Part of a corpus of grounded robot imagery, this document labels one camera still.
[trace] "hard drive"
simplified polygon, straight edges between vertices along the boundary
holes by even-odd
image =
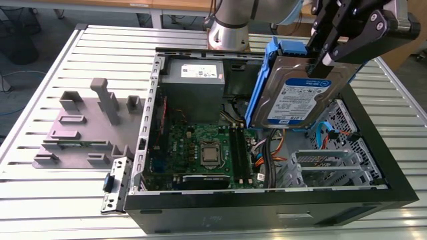
[[[266,80],[257,79],[245,114],[250,128],[304,129],[314,123],[360,65],[336,65],[325,79],[306,77],[306,57],[277,56]]]

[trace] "wastebasket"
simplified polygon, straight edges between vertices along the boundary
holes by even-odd
[[[28,32],[9,20],[0,21],[0,52],[16,65],[30,64],[38,57]]]
[[[0,6],[0,9],[8,20],[10,20],[13,24],[21,25],[30,35],[37,34],[41,31],[41,26],[33,12],[33,8]]]

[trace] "motherboard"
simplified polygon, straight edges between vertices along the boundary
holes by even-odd
[[[166,151],[145,162],[149,190],[253,188],[250,147],[256,131],[224,125],[169,127]]]

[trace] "open computer tower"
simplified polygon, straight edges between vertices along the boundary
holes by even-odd
[[[349,85],[312,124],[353,134],[320,149],[314,127],[276,131],[266,188],[256,145],[268,129],[238,121],[264,54],[156,52],[136,154],[113,162],[104,214],[124,210],[148,234],[282,229],[344,225],[417,200]]]

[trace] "hard disk drive label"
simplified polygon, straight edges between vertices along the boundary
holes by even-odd
[[[330,83],[324,79],[285,80],[268,114],[268,122],[272,124],[301,122],[316,106],[314,97],[328,90]]]
[[[217,78],[216,65],[184,64],[180,67],[182,78]]]

